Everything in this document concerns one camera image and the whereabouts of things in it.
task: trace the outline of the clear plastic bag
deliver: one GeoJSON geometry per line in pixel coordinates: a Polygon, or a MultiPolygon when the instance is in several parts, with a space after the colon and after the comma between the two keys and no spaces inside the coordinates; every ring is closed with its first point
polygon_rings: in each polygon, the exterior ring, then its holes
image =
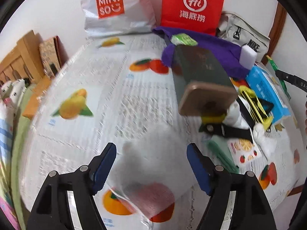
{"type": "Polygon", "coordinates": [[[149,0],[82,0],[88,38],[148,33],[156,24],[149,0]]]}
{"type": "Polygon", "coordinates": [[[154,217],[197,182],[186,148],[171,126],[158,124],[141,139],[125,143],[107,182],[125,205],[154,217]]]}

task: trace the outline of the blue gripper pad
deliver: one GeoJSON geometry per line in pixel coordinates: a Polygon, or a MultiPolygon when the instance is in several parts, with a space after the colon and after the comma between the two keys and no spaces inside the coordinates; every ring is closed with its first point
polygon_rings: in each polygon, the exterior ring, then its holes
{"type": "Polygon", "coordinates": [[[94,185],[93,185],[93,194],[95,195],[98,191],[102,190],[106,179],[109,175],[109,172],[112,168],[114,160],[116,158],[116,146],[115,144],[110,144],[108,150],[106,150],[106,154],[102,159],[97,171],[94,174],[94,185]]]}
{"type": "Polygon", "coordinates": [[[210,185],[210,176],[203,167],[200,157],[197,155],[192,144],[189,144],[187,147],[187,158],[199,184],[199,187],[202,191],[206,192],[206,194],[210,196],[212,192],[212,187],[210,185]]]}

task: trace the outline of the black watch strap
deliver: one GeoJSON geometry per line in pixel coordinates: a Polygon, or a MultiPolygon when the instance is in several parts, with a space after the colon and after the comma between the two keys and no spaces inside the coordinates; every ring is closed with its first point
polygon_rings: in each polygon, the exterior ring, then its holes
{"type": "Polygon", "coordinates": [[[253,144],[250,129],[239,129],[227,126],[223,123],[208,123],[203,127],[204,132],[210,135],[218,135],[225,138],[242,138],[247,139],[253,144]]]}
{"type": "Polygon", "coordinates": [[[243,118],[245,119],[245,121],[247,122],[249,127],[251,129],[254,129],[255,120],[252,118],[251,114],[249,113],[248,109],[245,107],[244,103],[242,102],[242,100],[240,98],[237,98],[237,102],[240,106],[240,112],[241,112],[243,118]]]}

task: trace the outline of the yellow clip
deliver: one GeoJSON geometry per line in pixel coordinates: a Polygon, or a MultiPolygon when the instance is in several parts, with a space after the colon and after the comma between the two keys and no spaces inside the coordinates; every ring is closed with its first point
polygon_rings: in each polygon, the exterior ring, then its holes
{"type": "Polygon", "coordinates": [[[226,117],[226,114],[220,116],[202,116],[201,121],[203,124],[208,123],[222,123],[226,117]]]}
{"type": "Polygon", "coordinates": [[[267,130],[273,121],[273,117],[267,115],[255,91],[245,85],[241,85],[239,87],[239,93],[249,103],[253,119],[258,123],[262,123],[264,130],[267,130]]]}

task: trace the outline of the haidilao logo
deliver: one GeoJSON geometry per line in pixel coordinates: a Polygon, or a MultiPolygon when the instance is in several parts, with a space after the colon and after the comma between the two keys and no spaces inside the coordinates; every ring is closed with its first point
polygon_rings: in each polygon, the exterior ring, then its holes
{"type": "Polygon", "coordinates": [[[207,0],[183,0],[188,10],[201,12],[207,7],[207,0]]]}

